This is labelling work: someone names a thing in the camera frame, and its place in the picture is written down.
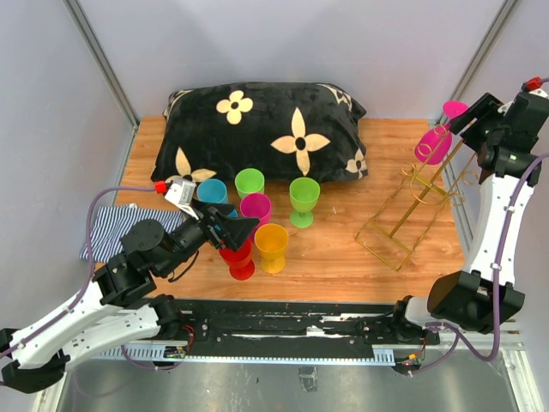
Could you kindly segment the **light green wine glass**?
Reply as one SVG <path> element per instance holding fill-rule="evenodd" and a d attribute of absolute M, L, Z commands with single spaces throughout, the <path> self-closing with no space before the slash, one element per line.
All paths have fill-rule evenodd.
<path fill-rule="evenodd" d="M 236 175 L 234 184 L 239 197 L 244 199 L 253 193 L 264 193 L 265 178 L 258 169 L 245 168 Z"/>

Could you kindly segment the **green glass yellow base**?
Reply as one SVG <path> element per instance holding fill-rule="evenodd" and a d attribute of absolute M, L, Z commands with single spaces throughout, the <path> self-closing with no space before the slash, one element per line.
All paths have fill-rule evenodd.
<path fill-rule="evenodd" d="M 295 227 L 307 228 L 313 223 L 312 210 L 317 206 L 320 193 L 320 185 L 314 179 L 301 177 L 290 184 L 289 195 L 293 207 L 290 221 Z"/>

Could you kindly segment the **yellow wine glass orange base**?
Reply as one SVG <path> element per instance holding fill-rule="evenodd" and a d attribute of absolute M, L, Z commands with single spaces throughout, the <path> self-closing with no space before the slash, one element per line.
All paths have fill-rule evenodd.
<path fill-rule="evenodd" d="M 276 274 L 284 269 L 288 242 L 288 233 L 281 225 L 267 223 L 257 229 L 254 243 L 260 254 L 260 265 L 265 272 Z"/>

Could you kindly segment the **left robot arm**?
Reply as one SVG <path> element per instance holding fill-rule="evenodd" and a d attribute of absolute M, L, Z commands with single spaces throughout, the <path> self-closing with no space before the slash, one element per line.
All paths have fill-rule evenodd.
<path fill-rule="evenodd" d="M 178 337 L 184 319 L 174 297 L 142 300 L 155 290 L 155 278 L 195 260 L 206 243 L 237 251 L 259 223 L 255 217 L 232 217 L 230 204 L 194 200 L 191 208 L 194 215 L 171 232 L 154 219 L 137 222 L 121 238 L 123 250 L 74 297 L 24 329 L 3 329 L 1 350 L 10 362 L 1 370 L 2 384 L 31 394 L 110 348 Z"/>

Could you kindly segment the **blue wine glass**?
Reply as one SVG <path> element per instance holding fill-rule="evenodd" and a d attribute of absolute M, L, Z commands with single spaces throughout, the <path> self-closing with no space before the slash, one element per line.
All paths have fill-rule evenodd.
<path fill-rule="evenodd" d="M 207 179 L 197 187 L 198 199 L 205 203 L 228 203 L 226 185 L 218 179 Z"/>

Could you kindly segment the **red wine glass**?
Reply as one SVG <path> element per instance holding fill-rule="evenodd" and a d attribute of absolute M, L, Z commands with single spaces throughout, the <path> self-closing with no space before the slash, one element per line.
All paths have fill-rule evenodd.
<path fill-rule="evenodd" d="M 219 254 L 229 268 L 231 276 L 238 281 L 250 279 L 256 266 L 252 260 L 252 243 L 247 239 L 237 251 L 228 248 L 219 250 Z"/>

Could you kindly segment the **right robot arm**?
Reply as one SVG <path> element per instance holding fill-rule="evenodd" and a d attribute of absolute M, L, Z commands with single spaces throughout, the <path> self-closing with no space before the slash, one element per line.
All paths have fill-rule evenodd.
<path fill-rule="evenodd" d="M 389 334 L 399 343 L 450 324 L 480 334 L 518 313 L 525 295 L 514 287 L 515 250 L 522 216 L 534 194 L 541 158 L 533 154 L 548 119 L 548 95 L 523 88 L 508 103 L 486 93 L 452 118 L 448 131 L 471 148 L 481 170 L 480 215 L 462 268 L 438 278 L 425 298 L 395 304 Z"/>

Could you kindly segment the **pink base wine glass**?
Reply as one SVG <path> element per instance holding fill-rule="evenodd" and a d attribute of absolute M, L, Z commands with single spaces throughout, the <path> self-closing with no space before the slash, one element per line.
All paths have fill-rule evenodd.
<path fill-rule="evenodd" d="M 443 104 L 443 114 L 449 120 L 462 115 L 467 109 L 468 105 L 459 100 L 448 100 Z M 413 152 L 420 162 L 438 165 L 449 152 L 452 139 L 449 122 L 437 124 L 421 137 Z"/>

